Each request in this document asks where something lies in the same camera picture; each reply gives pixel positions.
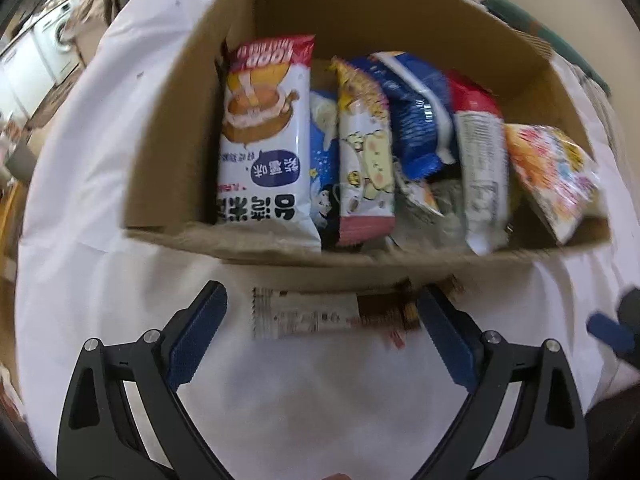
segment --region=snack bag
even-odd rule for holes
[[[311,102],[311,219],[324,248],[335,245],[340,225],[340,160],[338,104],[335,95],[312,91]]]
[[[459,180],[440,180],[429,184],[436,211],[416,206],[399,193],[393,242],[405,251],[448,250],[466,252],[465,207]]]
[[[407,179],[430,176],[456,162],[449,84],[442,72],[407,52],[375,52],[353,63],[389,100],[393,151]]]
[[[388,103],[362,70],[334,58],[338,75],[340,239],[350,246],[394,226],[394,174]]]
[[[596,164],[552,126],[505,124],[511,163],[559,244],[574,234],[598,188]]]
[[[404,176],[404,173],[402,173],[402,167],[396,160],[394,161],[394,174],[396,176],[398,190],[409,204],[423,210],[427,214],[442,216],[431,192],[431,187],[427,184],[426,180],[409,180]]]
[[[319,250],[309,197],[313,47],[313,36],[289,36],[256,40],[232,54],[216,223]]]
[[[466,243],[476,254],[507,244],[508,160],[502,114],[482,87],[447,74],[460,147]]]

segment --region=green object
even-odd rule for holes
[[[560,56],[564,57],[568,62],[579,66],[587,77],[600,85],[607,96],[611,95],[609,85],[604,82],[591,65],[570,44],[554,31],[542,25],[526,10],[521,9],[509,0],[484,0],[482,3],[490,13],[503,20],[509,26],[548,41]]]

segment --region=wrapped snack bar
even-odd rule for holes
[[[337,294],[254,288],[253,321],[257,339],[363,328],[420,328],[408,280],[393,288]]]

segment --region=white sheet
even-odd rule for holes
[[[228,290],[228,314],[193,381],[178,393],[230,473],[243,480],[318,480],[335,472],[353,480],[411,478],[465,397],[425,333],[411,335],[404,351],[372,334],[255,342],[250,333],[254,285],[338,289],[392,283],[405,272],[229,266],[128,240],[118,228],[154,98],[210,1],[131,0],[43,149],[20,243],[15,308],[34,439],[54,468],[68,380],[87,338],[116,344],[162,328],[216,279]],[[640,284],[640,228],[602,126],[575,77],[556,63],[600,163],[613,244],[543,264],[467,269],[459,277],[472,293],[460,306],[482,329],[512,342],[558,339],[587,408],[609,387],[617,364],[587,335],[585,322],[596,309],[612,314],[621,291]],[[135,392],[132,408],[152,457],[162,460]],[[495,453],[498,437],[485,456]]]

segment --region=cardboard flap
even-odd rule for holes
[[[544,57],[546,60],[550,60],[551,56],[554,54],[554,50],[551,47],[551,44],[548,41],[543,40],[542,38],[538,38],[536,36],[532,36],[527,34],[526,32],[521,32],[519,30],[513,29],[516,34],[518,34],[521,38],[523,38],[527,43],[529,43],[533,48],[536,49],[537,53],[540,56]]]
[[[405,50],[510,95],[546,60],[522,35],[466,0],[256,0],[261,37],[315,34],[314,56]]]

